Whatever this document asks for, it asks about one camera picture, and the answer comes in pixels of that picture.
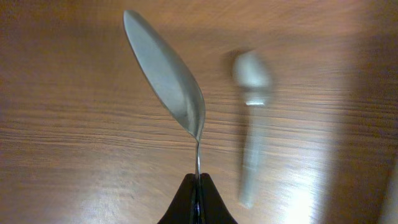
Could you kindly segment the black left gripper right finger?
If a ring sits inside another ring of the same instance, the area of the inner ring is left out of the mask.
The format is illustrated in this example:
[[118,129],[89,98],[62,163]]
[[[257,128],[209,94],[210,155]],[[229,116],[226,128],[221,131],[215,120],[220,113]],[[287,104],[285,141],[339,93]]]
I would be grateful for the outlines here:
[[237,224],[207,173],[200,175],[198,223]]

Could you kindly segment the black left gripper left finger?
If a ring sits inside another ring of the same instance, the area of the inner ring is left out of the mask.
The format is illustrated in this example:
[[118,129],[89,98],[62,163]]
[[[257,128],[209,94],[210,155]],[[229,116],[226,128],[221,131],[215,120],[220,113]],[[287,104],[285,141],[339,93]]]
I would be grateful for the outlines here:
[[196,223],[195,197],[195,175],[187,174],[158,224]]

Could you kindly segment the small bent spoon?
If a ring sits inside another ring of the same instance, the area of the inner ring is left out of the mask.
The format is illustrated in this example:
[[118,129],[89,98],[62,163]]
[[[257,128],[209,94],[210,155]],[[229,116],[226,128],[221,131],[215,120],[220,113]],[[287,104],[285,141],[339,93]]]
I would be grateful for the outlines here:
[[195,177],[200,178],[200,141],[205,101],[191,71],[173,48],[138,12],[126,10],[124,29],[149,85],[173,118],[197,142]]
[[260,115],[269,103],[272,78],[265,63],[255,51],[238,55],[233,64],[233,72],[248,109],[239,200],[246,208],[252,208],[257,197],[256,185],[262,160],[261,151],[265,146],[265,134],[261,128],[264,121]]

